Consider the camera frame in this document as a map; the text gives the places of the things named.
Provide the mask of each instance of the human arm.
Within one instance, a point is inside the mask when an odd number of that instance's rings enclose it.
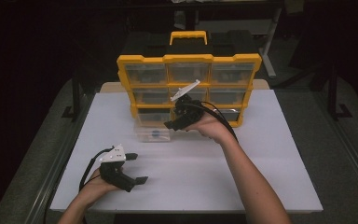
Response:
[[[205,114],[184,129],[197,130],[220,144],[234,178],[246,214],[252,223],[291,223],[277,194],[259,172],[238,141],[217,119]]]
[[[86,211],[107,192],[119,189],[116,186],[106,183],[100,177],[99,169],[91,175],[89,182],[71,201],[68,208],[62,214],[59,224],[82,223]]]

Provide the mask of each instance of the yellow handle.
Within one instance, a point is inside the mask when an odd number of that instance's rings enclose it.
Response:
[[[205,31],[174,31],[171,33],[170,45],[175,38],[204,38],[205,45],[207,45]]]

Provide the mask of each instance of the person's left hand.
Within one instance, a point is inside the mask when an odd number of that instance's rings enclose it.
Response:
[[[89,208],[107,192],[118,189],[104,181],[100,176],[100,169],[96,169],[89,178],[89,182],[76,196],[76,200]]]

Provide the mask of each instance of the yellow storage organizer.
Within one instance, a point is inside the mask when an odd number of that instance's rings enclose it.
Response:
[[[131,33],[117,59],[134,118],[174,119],[170,97],[197,79],[190,97],[215,105],[232,127],[242,124],[260,64],[248,31]]]

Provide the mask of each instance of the table surface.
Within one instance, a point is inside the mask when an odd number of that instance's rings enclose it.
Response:
[[[130,177],[149,176],[130,193],[110,192],[91,210],[114,213],[243,213],[240,196],[219,145],[198,132],[174,132],[171,142],[142,143],[133,131],[125,92],[97,93],[50,209],[64,210],[75,198],[90,159],[122,144]],[[234,129],[245,152],[266,177],[288,212],[322,211],[281,107],[271,90],[254,90],[244,122]],[[92,170],[99,166],[95,162]]]

